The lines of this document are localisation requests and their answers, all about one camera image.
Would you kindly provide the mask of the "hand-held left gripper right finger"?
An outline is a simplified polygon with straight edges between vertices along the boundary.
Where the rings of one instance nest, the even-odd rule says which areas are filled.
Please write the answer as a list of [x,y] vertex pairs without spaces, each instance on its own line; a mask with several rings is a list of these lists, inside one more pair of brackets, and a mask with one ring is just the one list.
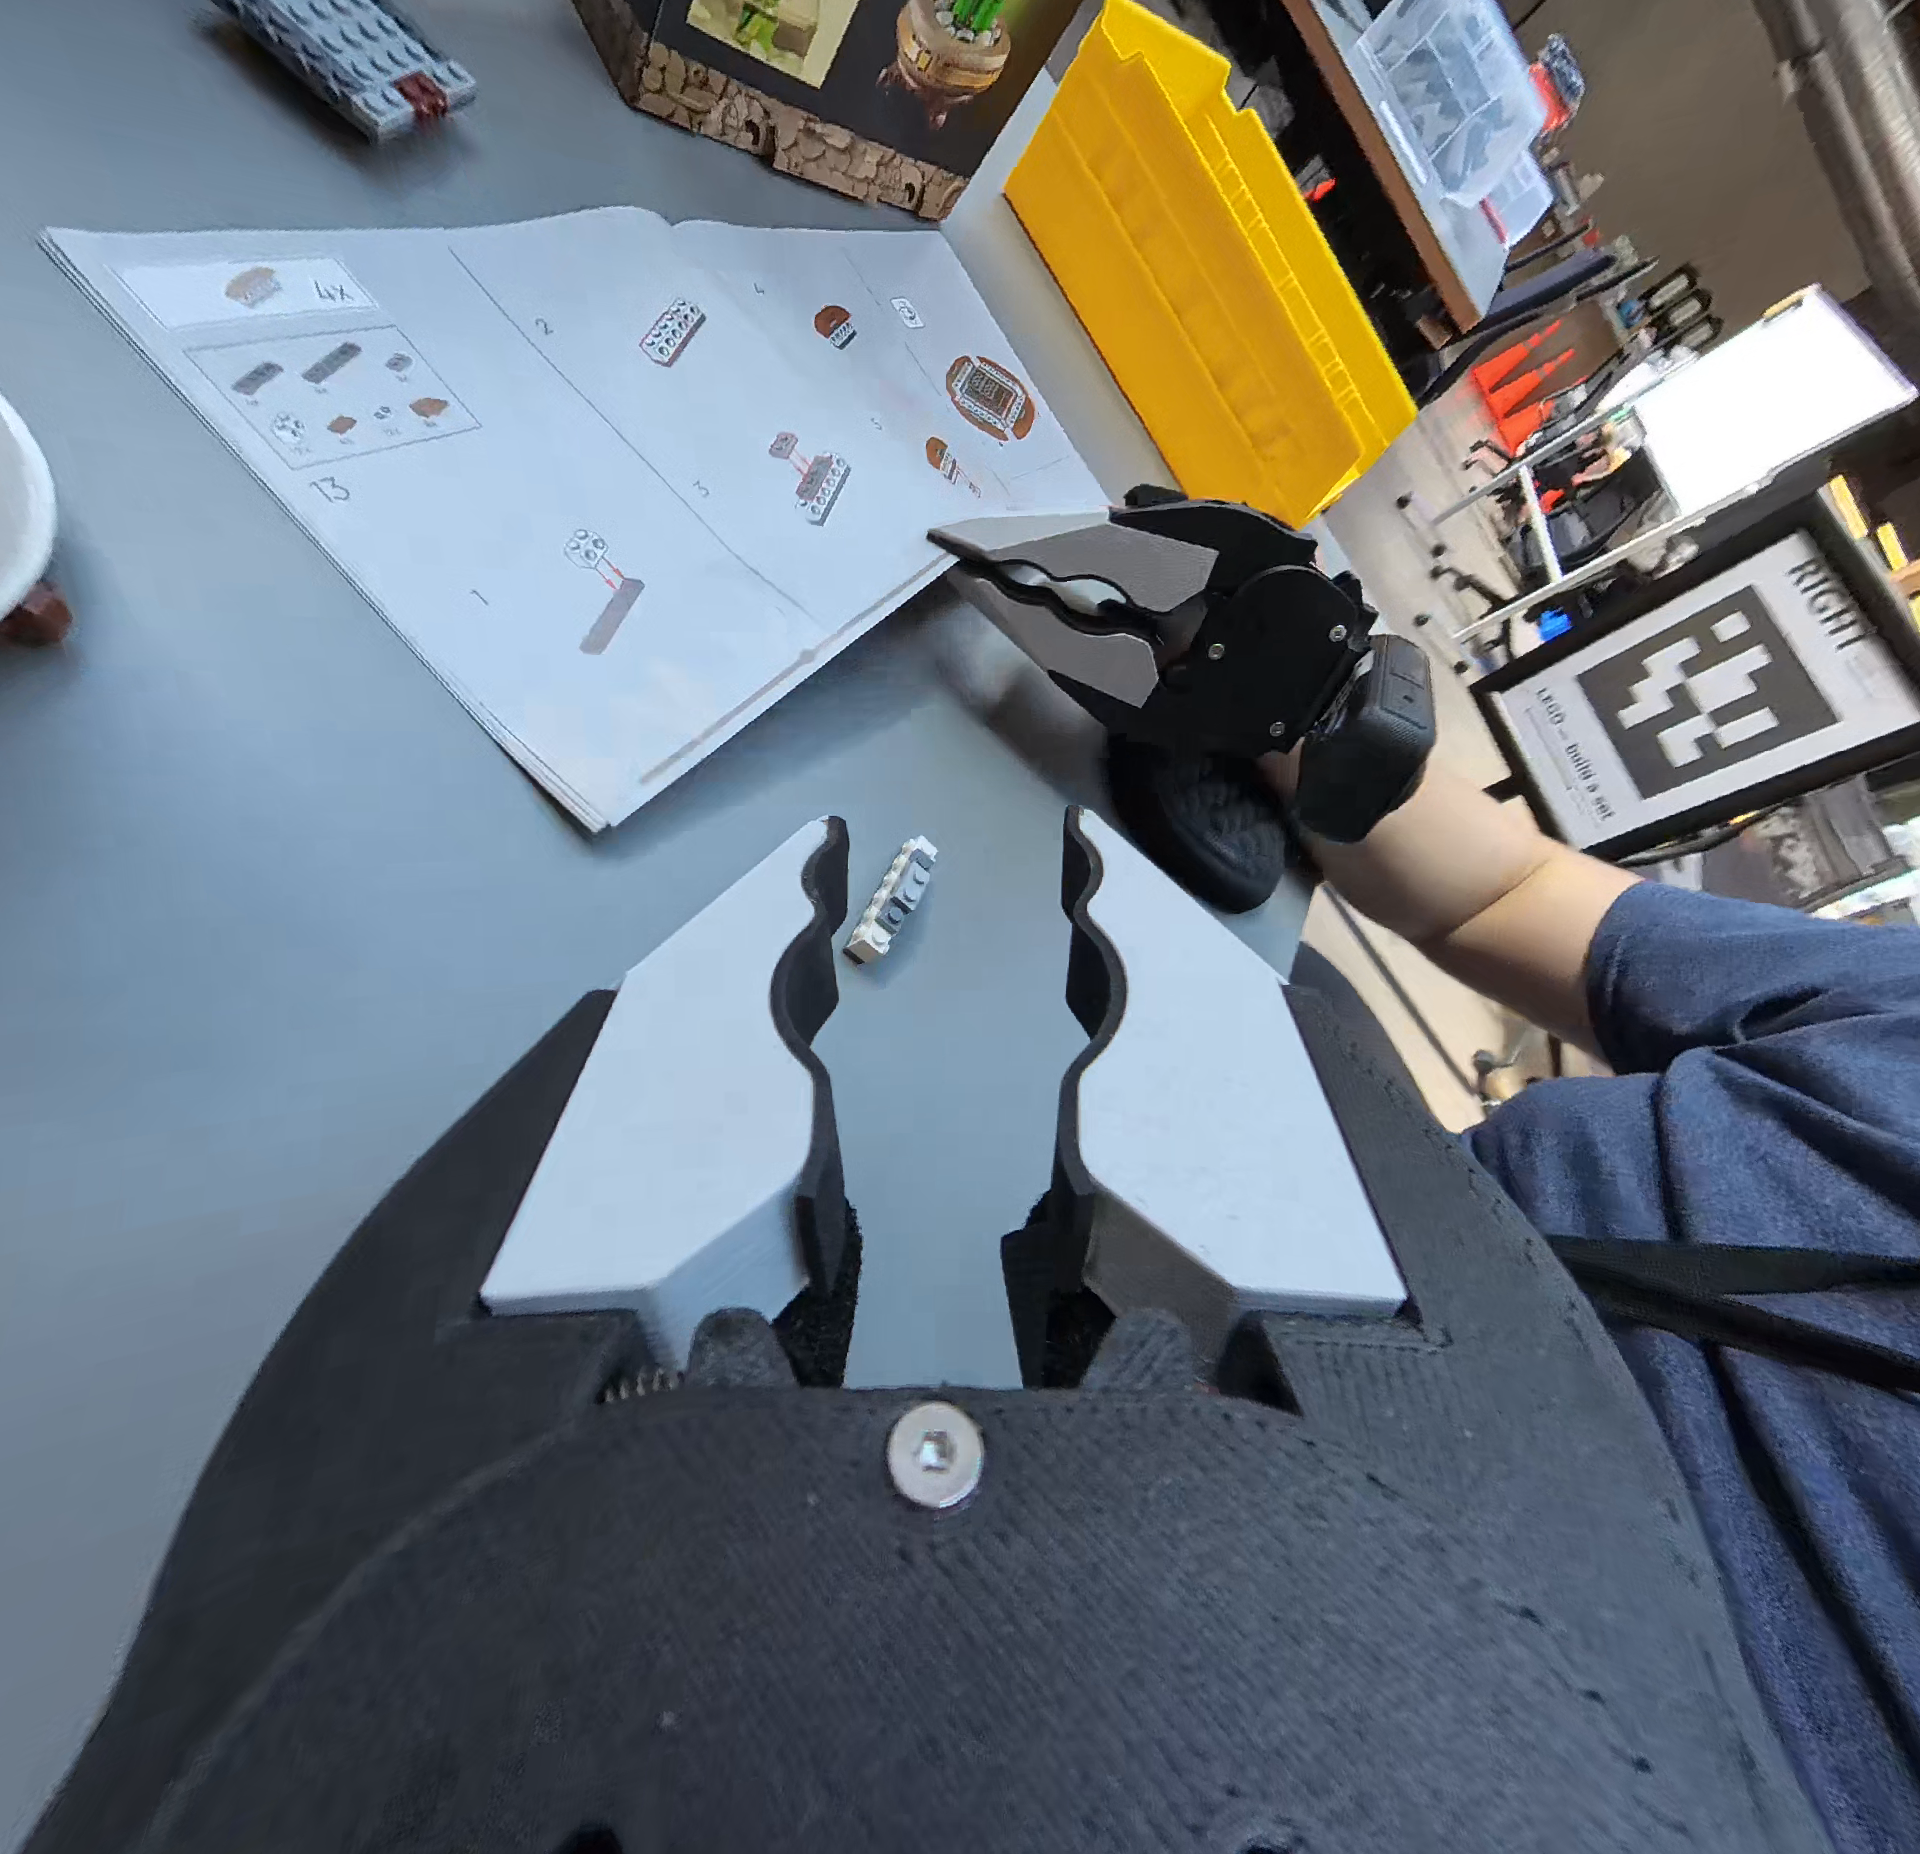
[[1182,1322],[1207,1372],[1247,1314],[1405,1318],[1284,975],[1087,808],[1062,914],[1085,1048],[1047,1190],[1001,1240],[1022,1386],[1078,1386],[1129,1311]]

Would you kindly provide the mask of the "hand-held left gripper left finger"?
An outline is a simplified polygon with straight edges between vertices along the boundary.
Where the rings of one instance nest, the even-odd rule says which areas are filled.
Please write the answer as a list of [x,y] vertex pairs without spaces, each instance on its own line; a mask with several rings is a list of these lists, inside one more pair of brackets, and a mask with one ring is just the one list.
[[657,1365],[849,1265],[829,1073],[849,827],[815,815],[626,968],[479,1283],[490,1314],[626,1311]]

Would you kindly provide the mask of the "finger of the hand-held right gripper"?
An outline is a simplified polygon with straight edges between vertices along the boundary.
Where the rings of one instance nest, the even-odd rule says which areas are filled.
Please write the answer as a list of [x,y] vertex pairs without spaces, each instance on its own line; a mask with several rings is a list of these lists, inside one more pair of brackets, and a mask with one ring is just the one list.
[[1139,629],[1076,607],[1046,569],[948,569],[948,587],[1060,682],[1076,682],[1124,708],[1144,708],[1163,669]]
[[1129,523],[1119,510],[960,518],[926,538],[950,554],[953,592],[1007,635],[1020,626],[1163,635],[1211,589],[1220,557],[1215,544]]

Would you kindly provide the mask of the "small white grey lego assembly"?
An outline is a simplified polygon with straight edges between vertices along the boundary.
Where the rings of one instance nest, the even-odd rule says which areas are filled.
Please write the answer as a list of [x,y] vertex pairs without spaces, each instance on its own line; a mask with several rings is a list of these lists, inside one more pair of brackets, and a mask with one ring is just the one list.
[[902,928],[926,901],[935,862],[939,844],[926,834],[914,834],[898,848],[846,942],[842,952],[853,965],[873,965],[891,952]]

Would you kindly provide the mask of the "yellow plastic bin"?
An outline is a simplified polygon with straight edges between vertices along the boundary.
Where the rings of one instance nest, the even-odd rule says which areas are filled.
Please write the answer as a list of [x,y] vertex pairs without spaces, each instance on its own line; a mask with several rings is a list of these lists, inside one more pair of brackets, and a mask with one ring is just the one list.
[[1105,0],[1003,197],[1191,500],[1304,528],[1415,399],[1228,63]]

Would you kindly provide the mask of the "lego instruction booklet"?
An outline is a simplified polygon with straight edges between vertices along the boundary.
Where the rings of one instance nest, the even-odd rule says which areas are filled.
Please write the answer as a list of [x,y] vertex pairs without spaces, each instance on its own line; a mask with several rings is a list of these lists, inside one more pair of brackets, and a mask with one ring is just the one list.
[[939,230],[41,245],[586,831],[939,581],[933,529],[1107,503]]

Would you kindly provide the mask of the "lego set box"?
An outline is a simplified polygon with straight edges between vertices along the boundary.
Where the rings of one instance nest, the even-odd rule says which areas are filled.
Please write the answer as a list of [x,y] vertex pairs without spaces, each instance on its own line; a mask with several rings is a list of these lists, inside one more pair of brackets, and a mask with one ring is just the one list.
[[1087,0],[572,0],[620,99],[948,220]]

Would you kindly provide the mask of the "orange traffic cones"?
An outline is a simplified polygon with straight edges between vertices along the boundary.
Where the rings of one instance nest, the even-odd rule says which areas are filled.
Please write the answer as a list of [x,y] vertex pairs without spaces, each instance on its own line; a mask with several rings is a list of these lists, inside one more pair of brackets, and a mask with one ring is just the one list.
[[1520,341],[1470,369],[1474,394],[1494,419],[1508,455],[1546,425],[1549,381],[1575,359],[1575,345],[1546,352],[1549,337]]

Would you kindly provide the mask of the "white table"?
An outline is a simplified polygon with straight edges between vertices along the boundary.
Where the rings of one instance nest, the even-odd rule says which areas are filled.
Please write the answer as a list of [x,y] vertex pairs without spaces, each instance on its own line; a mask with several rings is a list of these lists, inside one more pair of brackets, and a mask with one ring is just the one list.
[[1702,523],[1915,402],[1883,345],[1812,284],[1644,385],[1628,415],[1674,520]]

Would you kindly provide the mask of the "wooden workbench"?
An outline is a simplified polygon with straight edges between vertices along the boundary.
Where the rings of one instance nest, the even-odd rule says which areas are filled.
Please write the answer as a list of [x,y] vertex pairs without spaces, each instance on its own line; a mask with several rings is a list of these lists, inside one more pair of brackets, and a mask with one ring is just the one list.
[[1459,333],[1481,327],[1505,275],[1500,227],[1481,203],[1457,203],[1429,172],[1415,150],[1413,121],[1402,118],[1389,85],[1358,48],[1366,18],[1353,23],[1334,0],[1279,4],[1314,59],[1314,77],[1353,133],[1452,327]]

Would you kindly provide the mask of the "clear plastic storage box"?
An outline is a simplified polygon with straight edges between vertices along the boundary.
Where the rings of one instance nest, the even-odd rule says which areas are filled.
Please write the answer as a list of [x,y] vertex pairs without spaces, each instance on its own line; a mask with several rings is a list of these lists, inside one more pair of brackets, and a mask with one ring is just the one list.
[[1549,124],[1500,0],[1389,0],[1363,32],[1363,55],[1419,169],[1452,205],[1487,203]]

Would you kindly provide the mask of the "person in blue shirt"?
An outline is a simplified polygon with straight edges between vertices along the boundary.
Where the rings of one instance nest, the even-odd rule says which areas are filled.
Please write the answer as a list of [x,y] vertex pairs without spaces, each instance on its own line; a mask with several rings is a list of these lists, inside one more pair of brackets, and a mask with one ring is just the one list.
[[[1469,1133],[1549,1236],[1918,1259],[1918,932],[1670,884],[1587,952],[1613,1077]],[[1918,1850],[1918,1399],[1619,1329],[1840,1850]]]

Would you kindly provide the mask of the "white paper cup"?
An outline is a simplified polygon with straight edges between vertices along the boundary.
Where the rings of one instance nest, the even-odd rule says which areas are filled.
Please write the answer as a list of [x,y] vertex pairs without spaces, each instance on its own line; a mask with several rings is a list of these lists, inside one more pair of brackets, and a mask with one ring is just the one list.
[[3,419],[3,620],[41,587],[61,538],[61,494],[45,450],[11,399]]

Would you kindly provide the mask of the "silver ventilation duct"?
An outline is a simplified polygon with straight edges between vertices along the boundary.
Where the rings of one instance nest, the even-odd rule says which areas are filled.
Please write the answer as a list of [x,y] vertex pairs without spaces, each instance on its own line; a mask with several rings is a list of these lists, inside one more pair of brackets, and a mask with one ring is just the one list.
[[1752,0],[1866,281],[1918,313],[1918,0]]

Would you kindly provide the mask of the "grey lego base plate assembly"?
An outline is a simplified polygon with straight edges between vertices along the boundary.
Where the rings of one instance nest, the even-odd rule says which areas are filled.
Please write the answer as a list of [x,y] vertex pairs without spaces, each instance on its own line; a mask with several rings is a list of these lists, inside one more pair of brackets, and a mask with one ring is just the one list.
[[360,136],[391,143],[477,99],[461,63],[394,0],[212,0]]

